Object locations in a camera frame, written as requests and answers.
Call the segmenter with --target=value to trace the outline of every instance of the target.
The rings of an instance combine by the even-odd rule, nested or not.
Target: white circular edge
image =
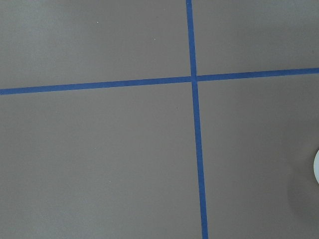
[[[319,150],[315,156],[314,173],[315,173],[315,177],[317,179],[317,182],[319,183]]]

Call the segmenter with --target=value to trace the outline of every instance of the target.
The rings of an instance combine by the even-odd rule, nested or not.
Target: blue tape
[[[184,77],[156,78],[156,79],[129,80],[129,81],[112,81],[112,82],[97,82],[97,83],[83,83],[83,84],[70,84],[70,85],[56,85],[56,86],[36,86],[36,87],[24,87],[24,88],[0,89],[0,95],[13,95],[13,94],[51,92],[51,91],[72,91],[72,90],[111,88],[111,87],[124,87],[124,86],[144,86],[144,85],[158,85],[158,84],[183,83],[183,82],[191,82],[191,77],[184,76]]]
[[[318,74],[318,73],[319,73],[319,68],[305,68],[305,69],[291,69],[291,70],[277,70],[277,71],[257,71],[257,72],[205,75],[205,76],[197,76],[197,80],[198,81],[218,81],[218,80],[271,77],[271,76],[291,76],[291,75]]]
[[[201,217],[201,233],[202,233],[203,239],[208,239],[204,165],[203,165],[203,153],[202,153],[202,145],[201,145],[198,85],[197,85],[197,77],[196,77],[197,72],[196,72],[195,37],[194,37],[193,10],[192,10],[191,0],[186,0],[186,11],[187,11],[191,86],[192,86],[192,95],[193,95],[193,112],[194,112],[197,176],[198,176],[200,217]]]

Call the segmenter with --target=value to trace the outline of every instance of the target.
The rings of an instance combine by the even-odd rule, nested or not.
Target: vertical blue line
[[[202,145],[201,145],[201,130],[200,130],[200,115],[199,115],[198,84],[197,84],[197,77],[196,77],[197,69],[196,69],[196,54],[195,54],[194,23],[193,23],[193,10],[192,10],[191,0],[186,0],[186,12],[187,12],[187,26],[188,26],[191,87],[192,87],[192,95],[193,95],[193,113],[194,113],[195,142],[196,142],[197,175],[198,175],[198,187],[199,187],[201,233],[202,233],[202,239],[208,239],[205,179],[204,179],[203,153],[202,153]]]

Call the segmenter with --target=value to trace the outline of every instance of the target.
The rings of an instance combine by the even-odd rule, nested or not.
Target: gray surface
[[[317,239],[319,75],[199,83],[212,239]]]
[[[0,88],[189,75],[184,0],[0,0],[0,32]]]
[[[194,0],[199,75],[319,66],[319,1]]]
[[[190,84],[1,96],[1,239],[201,237]]]

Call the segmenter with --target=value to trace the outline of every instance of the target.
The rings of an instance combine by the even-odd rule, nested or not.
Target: white round object
[[[319,151],[317,152],[315,156],[314,172],[315,172],[315,177],[317,179],[317,182],[319,183]]]

